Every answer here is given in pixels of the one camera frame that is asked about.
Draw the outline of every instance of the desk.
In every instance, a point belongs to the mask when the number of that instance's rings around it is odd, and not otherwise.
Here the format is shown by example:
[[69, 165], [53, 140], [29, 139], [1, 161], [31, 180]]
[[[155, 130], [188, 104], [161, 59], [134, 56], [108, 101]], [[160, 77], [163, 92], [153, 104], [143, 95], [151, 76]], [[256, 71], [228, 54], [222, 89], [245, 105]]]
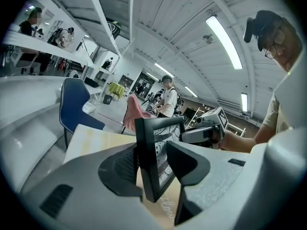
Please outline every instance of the desk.
[[109, 91], [110, 93], [118, 93], [118, 98], [121, 98], [125, 92], [125, 87], [116, 82], [112, 82]]
[[[136, 137], [134, 136], [109, 133], [84, 125], [78, 125], [67, 148], [64, 163], [80, 156], [134, 142], [136, 142]], [[138, 170], [136, 185], [143, 188], [140, 169]], [[177, 178], [174, 179], [169, 188], [156, 203], [148, 201], [143, 190], [144, 206], [165, 229], [174, 226], [179, 193], [180, 183]]]

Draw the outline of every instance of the trash can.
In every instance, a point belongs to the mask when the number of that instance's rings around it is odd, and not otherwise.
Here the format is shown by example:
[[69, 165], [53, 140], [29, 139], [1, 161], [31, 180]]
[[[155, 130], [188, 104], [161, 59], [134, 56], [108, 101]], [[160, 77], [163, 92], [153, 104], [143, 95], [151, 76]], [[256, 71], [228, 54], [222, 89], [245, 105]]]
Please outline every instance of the trash can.
[[106, 94], [105, 97], [104, 97], [103, 103], [107, 104], [107, 105], [110, 105], [112, 99], [113, 99], [113, 96]]

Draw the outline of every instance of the chair leg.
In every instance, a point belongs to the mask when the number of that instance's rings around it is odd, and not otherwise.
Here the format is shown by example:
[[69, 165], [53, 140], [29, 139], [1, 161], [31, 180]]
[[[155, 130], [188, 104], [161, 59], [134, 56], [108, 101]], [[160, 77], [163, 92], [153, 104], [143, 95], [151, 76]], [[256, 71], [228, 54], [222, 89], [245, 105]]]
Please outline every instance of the chair leg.
[[64, 138], [65, 138], [65, 146], [66, 146], [66, 150], [68, 148], [68, 141], [67, 141], [67, 130], [64, 128]]

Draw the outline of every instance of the blue chair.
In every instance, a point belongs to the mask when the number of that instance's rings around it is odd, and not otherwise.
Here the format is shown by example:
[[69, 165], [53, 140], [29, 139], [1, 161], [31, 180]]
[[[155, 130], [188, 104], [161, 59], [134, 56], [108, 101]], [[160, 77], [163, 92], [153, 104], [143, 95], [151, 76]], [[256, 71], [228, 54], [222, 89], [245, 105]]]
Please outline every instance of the blue chair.
[[82, 111], [84, 104], [90, 99], [90, 94], [81, 79], [67, 78], [61, 90], [59, 121], [64, 127], [65, 145], [68, 148], [67, 130], [72, 134], [78, 124], [103, 129], [105, 124]]

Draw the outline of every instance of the fluorescent light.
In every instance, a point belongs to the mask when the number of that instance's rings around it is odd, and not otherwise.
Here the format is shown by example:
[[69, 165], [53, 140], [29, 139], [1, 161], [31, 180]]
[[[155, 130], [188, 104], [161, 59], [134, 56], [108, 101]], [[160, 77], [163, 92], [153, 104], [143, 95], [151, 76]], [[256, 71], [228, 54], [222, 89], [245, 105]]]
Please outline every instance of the fluorescent light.
[[222, 27], [222, 25], [219, 23], [219, 21], [216, 19], [216, 17], [215, 16], [210, 17], [209, 19], [206, 20], [206, 23], [208, 24], [208, 26], [210, 26], [210, 28], [213, 30], [213, 32], [221, 41], [234, 68], [236, 70], [242, 69], [242, 64], [239, 55], [235, 49], [235, 46], [231, 42], [230, 37], [228, 36], [227, 32]]
[[156, 77], [154, 77], [152, 74], [150, 74], [149, 72], [147, 73], [149, 76], [151, 76], [153, 79], [156, 79], [157, 81], [159, 81], [158, 80], [158, 78], [156, 78]]
[[241, 98], [242, 98], [242, 110], [243, 112], [248, 111], [248, 94], [241, 93]]
[[174, 75], [170, 74], [167, 70], [165, 70], [163, 67], [161, 67], [157, 63], [155, 63], [154, 65], [157, 66], [158, 68], [160, 68], [162, 71], [164, 71], [167, 75], [171, 76], [172, 78], [174, 77]]
[[197, 96], [196, 94], [194, 94], [193, 91], [190, 90], [187, 86], [185, 86], [185, 88], [186, 88], [192, 95], [194, 95], [196, 98], [198, 97], [198, 96]]

